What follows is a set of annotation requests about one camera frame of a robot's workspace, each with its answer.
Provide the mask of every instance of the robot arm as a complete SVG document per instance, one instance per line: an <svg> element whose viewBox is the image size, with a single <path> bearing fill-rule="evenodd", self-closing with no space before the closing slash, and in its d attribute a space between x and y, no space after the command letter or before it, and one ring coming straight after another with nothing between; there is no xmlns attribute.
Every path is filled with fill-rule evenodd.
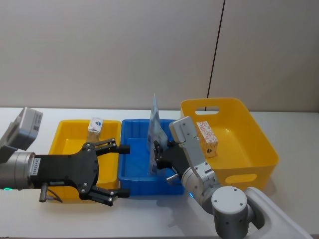
<svg viewBox="0 0 319 239"><path fill-rule="evenodd" d="M169 128L177 144L163 152L155 142L158 168L171 168L176 172L174 176L181 179L199 205L214 215L215 228L221 238L312 238L260 190L248 188L243 192L236 187L222 187L205 161L190 117L172 122ZM246 237L250 222L258 231Z"/></svg>
<svg viewBox="0 0 319 239"><path fill-rule="evenodd" d="M47 199L48 186L71 186L82 200L109 206L116 197L128 197L125 189L106 190L96 186L98 156L106 153L130 153L130 147L117 146L115 139L85 143L71 155L36 155L15 152L27 150L39 131L42 113L24 108L0 140L0 189L41 189L40 202Z"/></svg>

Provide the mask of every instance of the large yellow basket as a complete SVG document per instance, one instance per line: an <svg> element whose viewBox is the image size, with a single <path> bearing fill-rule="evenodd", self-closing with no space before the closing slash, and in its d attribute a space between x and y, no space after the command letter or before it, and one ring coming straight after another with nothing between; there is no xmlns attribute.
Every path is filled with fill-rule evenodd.
<svg viewBox="0 0 319 239"><path fill-rule="evenodd" d="M199 115L202 107L217 112ZM235 98L186 100L181 103L181 116L194 123L207 121L218 138L217 156L207 159L222 185L263 189L278 163L278 155L250 115L245 105Z"/></svg>
<svg viewBox="0 0 319 239"><path fill-rule="evenodd" d="M86 142L89 120L63 120L60 122L49 154L74 154ZM104 120L100 140L115 138L120 144L121 122ZM99 179L97 186L105 189L118 188L118 153L108 153L98 157ZM50 187L64 201L79 200L79 193L73 187Z"/></svg>

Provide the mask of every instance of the table surface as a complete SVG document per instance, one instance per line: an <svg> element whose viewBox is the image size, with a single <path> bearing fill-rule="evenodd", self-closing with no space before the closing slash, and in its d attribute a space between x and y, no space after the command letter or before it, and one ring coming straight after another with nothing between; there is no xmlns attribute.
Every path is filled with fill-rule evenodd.
<svg viewBox="0 0 319 239"><path fill-rule="evenodd" d="M37 109L43 120L28 151L47 154L61 120L148 119L150 111ZM19 108L0 108L0 135ZM251 113L280 161L264 192L311 235L319 235L319 114ZM160 111L161 119L178 119L179 111ZM118 199L113 207L97 203L39 203L39 190L0 190L0 237L217 238L212 215L187 194Z"/></svg>

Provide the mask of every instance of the gray wall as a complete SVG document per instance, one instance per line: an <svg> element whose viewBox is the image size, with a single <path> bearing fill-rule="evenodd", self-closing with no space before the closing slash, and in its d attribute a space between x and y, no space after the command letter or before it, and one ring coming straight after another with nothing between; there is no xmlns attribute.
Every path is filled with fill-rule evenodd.
<svg viewBox="0 0 319 239"><path fill-rule="evenodd" d="M318 12L318 0L226 0L209 96L319 111Z"/></svg>
<svg viewBox="0 0 319 239"><path fill-rule="evenodd" d="M0 106L319 110L319 1L0 1Z"/></svg>

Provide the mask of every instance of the blue plastic bin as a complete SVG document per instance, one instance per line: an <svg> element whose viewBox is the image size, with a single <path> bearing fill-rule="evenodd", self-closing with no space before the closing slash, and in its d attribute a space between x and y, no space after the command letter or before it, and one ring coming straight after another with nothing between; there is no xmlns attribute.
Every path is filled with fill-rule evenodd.
<svg viewBox="0 0 319 239"><path fill-rule="evenodd" d="M160 125L172 140L169 123L173 120L161 119ZM184 193L184 188L178 180L170 185L166 177L174 172L165 169L166 177L151 176L149 172L150 153L147 150L147 134L149 119L126 119L122 121L121 144L131 146L130 154L120 154L118 178L122 188L129 188L131 196L137 195L178 195Z"/></svg>

